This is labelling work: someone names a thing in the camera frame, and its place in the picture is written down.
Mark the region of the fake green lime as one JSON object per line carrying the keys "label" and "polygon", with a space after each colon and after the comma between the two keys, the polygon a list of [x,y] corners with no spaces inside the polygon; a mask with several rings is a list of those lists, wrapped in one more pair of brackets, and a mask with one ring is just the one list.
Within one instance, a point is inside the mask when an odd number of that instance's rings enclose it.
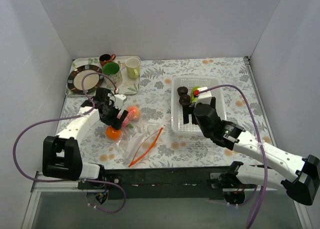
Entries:
{"label": "fake green lime", "polygon": [[195,86],[192,88],[191,93],[190,93],[190,102],[191,103],[197,102],[198,96],[199,96],[199,88],[200,88],[200,86]]}

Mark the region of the fake dark purple plum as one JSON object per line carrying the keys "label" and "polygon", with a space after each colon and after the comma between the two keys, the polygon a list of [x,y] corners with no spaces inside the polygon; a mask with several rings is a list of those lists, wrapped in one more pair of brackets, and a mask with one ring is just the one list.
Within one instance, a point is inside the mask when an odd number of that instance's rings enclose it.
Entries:
{"label": "fake dark purple plum", "polygon": [[185,86],[180,86],[180,87],[177,88],[177,93],[178,93],[179,96],[187,95],[188,91],[189,91],[188,88],[185,87]]}

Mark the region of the clear zip top bag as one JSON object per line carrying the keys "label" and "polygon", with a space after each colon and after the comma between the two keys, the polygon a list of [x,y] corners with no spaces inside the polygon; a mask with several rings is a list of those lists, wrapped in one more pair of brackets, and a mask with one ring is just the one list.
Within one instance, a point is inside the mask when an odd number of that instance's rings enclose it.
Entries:
{"label": "clear zip top bag", "polygon": [[164,125],[142,121],[142,112],[138,121],[131,121],[120,129],[122,135],[115,142],[122,150],[123,162],[129,168],[140,162],[157,145]]}

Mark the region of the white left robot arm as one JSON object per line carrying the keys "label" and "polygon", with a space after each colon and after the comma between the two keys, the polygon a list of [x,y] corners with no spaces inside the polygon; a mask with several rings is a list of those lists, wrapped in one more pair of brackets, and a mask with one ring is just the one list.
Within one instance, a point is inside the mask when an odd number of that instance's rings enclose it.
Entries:
{"label": "white left robot arm", "polygon": [[42,173],[46,177],[62,180],[89,180],[95,189],[106,185],[106,176],[101,173],[102,166],[82,161],[80,144],[85,135],[98,121],[115,130],[121,129],[128,115],[121,107],[127,97],[112,93],[110,89],[98,88],[95,96],[85,100],[78,114],[65,129],[55,136],[47,136],[43,141]]}

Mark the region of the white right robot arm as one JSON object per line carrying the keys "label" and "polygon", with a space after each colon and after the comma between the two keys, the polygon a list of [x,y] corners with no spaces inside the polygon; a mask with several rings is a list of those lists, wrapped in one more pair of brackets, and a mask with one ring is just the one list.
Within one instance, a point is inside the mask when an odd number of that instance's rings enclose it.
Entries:
{"label": "white right robot arm", "polygon": [[227,184],[237,188],[241,184],[258,184],[284,189],[294,201],[311,206],[320,187],[320,160],[314,155],[302,157],[288,153],[268,143],[263,144],[240,125],[222,120],[215,108],[214,97],[198,97],[192,102],[189,95],[181,95],[183,122],[198,125],[203,136],[214,144],[245,154],[266,166],[258,172],[253,166],[235,162],[235,170],[226,172]]}

